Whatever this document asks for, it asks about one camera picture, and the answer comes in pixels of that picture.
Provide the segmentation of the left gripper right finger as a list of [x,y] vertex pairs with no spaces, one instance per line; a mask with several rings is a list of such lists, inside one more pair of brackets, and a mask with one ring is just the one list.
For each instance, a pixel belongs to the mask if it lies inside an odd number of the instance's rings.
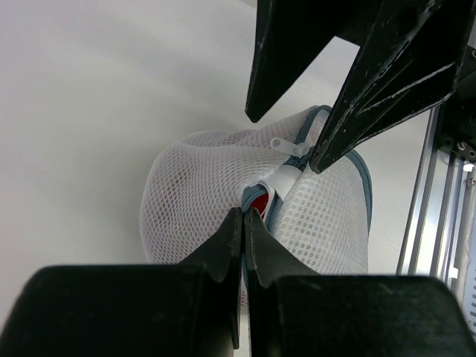
[[322,275],[245,215],[253,356],[473,356],[475,341],[432,277]]

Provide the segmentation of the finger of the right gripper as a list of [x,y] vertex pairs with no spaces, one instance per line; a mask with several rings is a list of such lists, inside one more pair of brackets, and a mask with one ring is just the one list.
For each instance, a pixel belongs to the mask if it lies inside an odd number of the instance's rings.
[[309,165],[322,173],[350,150],[456,91],[474,1],[383,1]]
[[245,113],[256,123],[334,37],[363,46],[380,1],[258,1]]

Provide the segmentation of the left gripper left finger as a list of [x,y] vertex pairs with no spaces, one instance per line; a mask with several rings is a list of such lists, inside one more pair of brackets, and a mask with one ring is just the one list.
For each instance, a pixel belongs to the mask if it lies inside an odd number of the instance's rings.
[[171,265],[49,266],[1,334],[3,356],[232,356],[239,347],[242,211]]

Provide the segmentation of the clear plastic dome insert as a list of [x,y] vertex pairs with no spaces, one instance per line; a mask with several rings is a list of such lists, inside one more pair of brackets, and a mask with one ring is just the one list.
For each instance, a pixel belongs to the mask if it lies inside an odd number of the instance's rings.
[[321,174],[309,156],[276,141],[312,146],[330,114],[313,106],[260,129],[188,135],[155,159],[144,188],[140,235],[147,259],[178,263],[211,237],[232,208],[269,194],[271,235],[320,274],[366,274],[373,209],[363,158],[349,152]]

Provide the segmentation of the red bra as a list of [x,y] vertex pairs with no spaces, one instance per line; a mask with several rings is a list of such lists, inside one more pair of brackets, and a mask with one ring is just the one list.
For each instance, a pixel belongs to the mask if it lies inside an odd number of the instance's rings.
[[250,204],[250,208],[255,209],[262,219],[265,219],[268,211],[269,194],[264,193],[258,196]]

